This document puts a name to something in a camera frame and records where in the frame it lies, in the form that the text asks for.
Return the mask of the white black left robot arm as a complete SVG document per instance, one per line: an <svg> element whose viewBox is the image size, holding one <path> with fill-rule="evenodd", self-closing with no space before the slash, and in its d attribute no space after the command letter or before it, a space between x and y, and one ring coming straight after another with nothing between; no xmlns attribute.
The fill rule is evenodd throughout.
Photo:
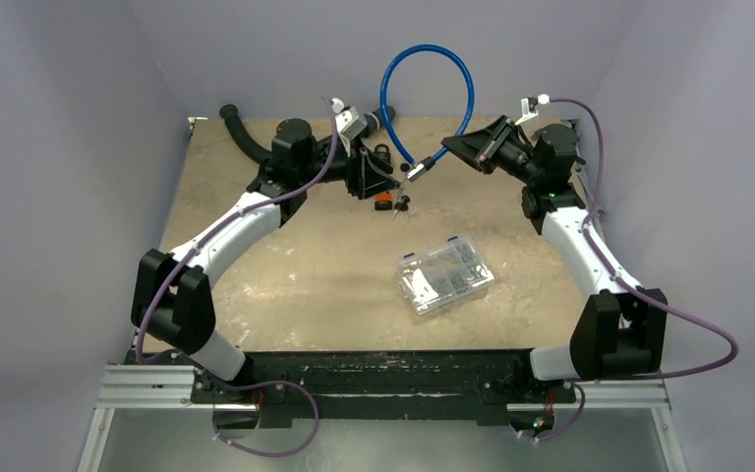
<svg viewBox="0 0 755 472"><path fill-rule="evenodd" d="M253 360L218 331L212 289L249 249L295 215L314 185L341 181L360 200L396 188L387 154L363 143L379 124L377 118L344 110L334 115L331 135L319 140L308 122L282 121L257 176L234 206L175 249L145 253L132 307L136 360L163 359L144 353L150 335L215 375L215 388L228 401L248 398Z"/></svg>

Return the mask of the black padlock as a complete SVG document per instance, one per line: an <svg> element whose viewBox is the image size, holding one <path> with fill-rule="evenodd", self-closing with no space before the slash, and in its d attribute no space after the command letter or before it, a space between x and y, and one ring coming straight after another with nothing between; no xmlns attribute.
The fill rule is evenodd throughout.
<svg viewBox="0 0 755 472"><path fill-rule="evenodd" d="M385 166L389 168L392 167L391 152L388 145L386 144L375 145L374 153L375 153L375 156L381 162L383 162Z"/></svg>

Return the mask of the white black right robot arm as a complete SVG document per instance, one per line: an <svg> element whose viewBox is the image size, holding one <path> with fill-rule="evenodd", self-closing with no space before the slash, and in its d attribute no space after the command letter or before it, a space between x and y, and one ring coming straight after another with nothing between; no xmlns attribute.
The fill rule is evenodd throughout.
<svg viewBox="0 0 755 472"><path fill-rule="evenodd" d="M626 279L620 262L594 228L593 217L570 179L582 163L578 137L551 124L528 140L521 124L501 116L487 127L442 140L471 168L500 169L524 187L521 206L538 234L558 252L584 297L584 308L563 345L534 348L529 364L515 370L512 385L527 400L547 392L552 381L619 380L656 373L661 366L667 299Z"/></svg>

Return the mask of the orange padlock with keys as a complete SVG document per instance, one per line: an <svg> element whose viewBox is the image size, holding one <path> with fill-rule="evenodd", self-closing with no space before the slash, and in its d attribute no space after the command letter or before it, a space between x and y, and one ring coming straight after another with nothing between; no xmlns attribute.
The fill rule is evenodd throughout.
<svg viewBox="0 0 755 472"><path fill-rule="evenodd" d="M410 203L411 198L405 194L394 197L390 192L382 192L374 197L373 207L375 211L392 211L392 218L395 219L399 213L409 209Z"/></svg>

